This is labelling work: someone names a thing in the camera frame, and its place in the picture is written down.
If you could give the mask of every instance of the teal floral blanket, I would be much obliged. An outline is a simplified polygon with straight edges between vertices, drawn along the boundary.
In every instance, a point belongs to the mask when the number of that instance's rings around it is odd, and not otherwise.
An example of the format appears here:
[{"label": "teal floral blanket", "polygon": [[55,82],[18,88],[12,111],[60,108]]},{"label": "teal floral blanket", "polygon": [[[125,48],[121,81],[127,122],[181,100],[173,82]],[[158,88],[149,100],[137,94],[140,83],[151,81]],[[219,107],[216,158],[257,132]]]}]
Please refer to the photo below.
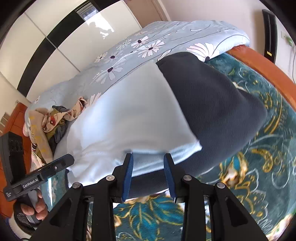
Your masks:
[{"label": "teal floral blanket", "polygon": [[[208,184],[224,182],[256,220],[269,240],[276,240],[296,210],[296,113],[261,75],[224,53],[207,64],[264,103],[264,126],[237,154],[197,178]],[[64,173],[52,179],[53,204],[65,193]],[[89,210],[88,235],[91,233]],[[140,197],[114,208],[117,241],[181,240],[184,207],[168,192]],[[205,203],[207,240],[210,213]]]}]

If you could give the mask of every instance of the pillow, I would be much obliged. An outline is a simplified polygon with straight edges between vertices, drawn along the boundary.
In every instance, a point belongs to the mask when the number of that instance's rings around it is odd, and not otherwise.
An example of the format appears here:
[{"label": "pillow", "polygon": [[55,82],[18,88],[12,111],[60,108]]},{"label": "pillow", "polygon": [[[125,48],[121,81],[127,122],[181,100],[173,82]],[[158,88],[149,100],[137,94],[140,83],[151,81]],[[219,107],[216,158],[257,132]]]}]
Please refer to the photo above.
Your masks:
[{"label": "pillow", "polygon": [[[267,111],[261,100],[236,89],[227,76],[193,54],[175,53],[156,64],[202,145],[201,151],[177,164],[187,174],[198,176],[234,155],[264,124]],[[164,171],[159,170],[133,177],[129,197],[166,188]]]},{"label": "pillow", "polygon": [[68,182],[97,183],[133,152],[133,176],[163,169],[171,152],[175,163],[201,146],[191,132],[163,74],[153,61],[112,86],[71,124],[55,151],[75,162]]}]

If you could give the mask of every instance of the white daisy print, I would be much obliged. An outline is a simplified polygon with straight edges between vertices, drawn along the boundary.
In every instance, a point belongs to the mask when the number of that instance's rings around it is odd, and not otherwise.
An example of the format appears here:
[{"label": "white daisy print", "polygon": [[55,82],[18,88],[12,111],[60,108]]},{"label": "white daisy print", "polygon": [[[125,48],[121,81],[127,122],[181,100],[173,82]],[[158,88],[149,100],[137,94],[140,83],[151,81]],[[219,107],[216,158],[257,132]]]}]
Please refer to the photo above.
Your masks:
[{"label": "white daisy print", "polygon": [[118,59],[117,55],[121,52],[122,52],[122,50],[115,51],[114,53],[112,53],[111,56],[105,60],[105,63],[109,63],[109,62],[112,63],[114,60]]},{"label": "white daisy print", "polygon": [[141,31],[141,32],[136,33],[135,36],[139,36],[139,35],[144,34],[144,33],[147,33],[147,32],[148,31]]},{"label": "white daisy print", "polygon": [[148,36],[145,36],[144,38],[139,39],[137,42],[132,43],[131,46],[133,48],[138,48],[138,47],[142,46],[143,44],[146,44],[148,39],[149,39]]},{"label": "white daisy print", "polygon": [[203,30],[203,28],[201,28],[201,29],[195,29],[195,30],[194,29],[190,29],[191,32],[197,32],[197,31],[201,31],[201,30]]},{"label": "white daisy print", "polygon": [[131,43],[131,39],[124,41],[122,44],[120,44],[119,46],[117,46],[117,50],[122,50],[124,49],[126,46],[128,46]]},{"label": "white daisy print", "polygon": [[115,73],[114,72],[121,72],[123,67],[111,67],[107,70],[107,72],[103,73],[99,78],[97,78],[96,82],[101,81],[101,85],[105,83],[107,77],[109,77],[110,80],[115,79]]},{"label": "white daisy print", "polygon": [[106,55],[107,55],[107,53],[108,53],[108,52],[103,53],[103,54],[100,54],[100,55],[96,58],[95,63],[98,63],[98,62],[100,62],[103,58],[105,58]]},{"label": "white daisy print", "polygon": [[157,53],[157,51],[159,50],[160,47],[162,47],[165,43],[162,42],[161,40],[157,40],[156,42],[154,42],[153,44],[149,44],[146,47],[143,46],[141,47],[139,50],[142,50],[141,52],[139,52],[138,54],[142,54],[142,58],[145,58],[148,54],[148,56],[152,56],[153,52]]},{"label": "white daisy print", "polygon": [[171,49],[165,51],[165,52],[164,52],[164,53],[163,53],[163,54],[157,59],[157,61],[159,61],[159,60],[163,59],[164,57],[166,57],[171,51],[172,51]]},{"label": "white daisy print", "polygon": [[124,64],[125,62],[125,58],[121,58],[120,60],[118,60],[111,68],[105,70],[102,73],[98,73],[95,77],[94,77],[94,81],[96,82],[101,82],[101,84],[104,84],[107,77],[109,77],[110,80],[114,80],[115,79],[115,74],[116,73],[120,73],[123,69],[123,67],[119,67],[120,65]]},{"label": "white daisy print", "polygon": [[165,37],[166,36],[170,36],[171,35],[171,33],[170,34],[167,34],[167,35],[165,35],[165,36],[163,36],[161,39],[166,39]]},{"label": "white daisy print", "polygon": [[94,94],[91,96],[89,100],[87,100],[87,103],[85,105],[85,108],[90,107],[92,104],[95,104],[98,98],[101,96],[102,92],[98,93],[97,95]]},{"label": "white daisy print", "polygon": [[202,62],[208,61],[220,54],[220,51],[216,49],[214,51],[214,45],[205,43],[205,45],[198,43],[195,46],[189,46],[186,50],[193,53]]}]

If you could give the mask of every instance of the speaker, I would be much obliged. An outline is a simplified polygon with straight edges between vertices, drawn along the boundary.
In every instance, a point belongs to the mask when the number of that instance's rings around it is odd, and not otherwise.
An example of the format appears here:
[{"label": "speaker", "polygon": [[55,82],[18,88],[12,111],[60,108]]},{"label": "speaker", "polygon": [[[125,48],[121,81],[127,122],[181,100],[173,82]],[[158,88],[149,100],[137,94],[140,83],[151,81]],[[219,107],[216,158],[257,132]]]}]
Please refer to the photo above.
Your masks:
[{"label": "speaker", "polygon": [[275,63],[277,48],[276,16],[271,11],[265,9],[262,12],[265,28],[264,57]]}]

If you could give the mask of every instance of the screw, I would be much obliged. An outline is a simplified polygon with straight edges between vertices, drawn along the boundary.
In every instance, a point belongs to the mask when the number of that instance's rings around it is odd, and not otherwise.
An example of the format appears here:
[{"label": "screw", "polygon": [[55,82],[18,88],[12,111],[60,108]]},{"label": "screw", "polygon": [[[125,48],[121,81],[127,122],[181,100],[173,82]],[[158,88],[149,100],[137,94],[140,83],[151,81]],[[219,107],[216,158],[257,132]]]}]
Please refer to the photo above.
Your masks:
[{"label": "screw", "polygon": [[115,177],[113,175],[106,176],[107,181],[113,181]]},{"label": "screw", "polygon": [[224,183],[217,183],[217,187],[223,189],[225,187]]},{"label": "screw", "polygon": [[185,181],[190,181],[192,179],[192,177],[190,175],[185,175],[185,176],[183,176],[183,179]]},{"label": "screw", "polygon": [[81,186],[81,184],[79,182],[74,182],[73,185],[72,185],[72,187],[75,188],[75,189],[79,188],[80,186]]}]

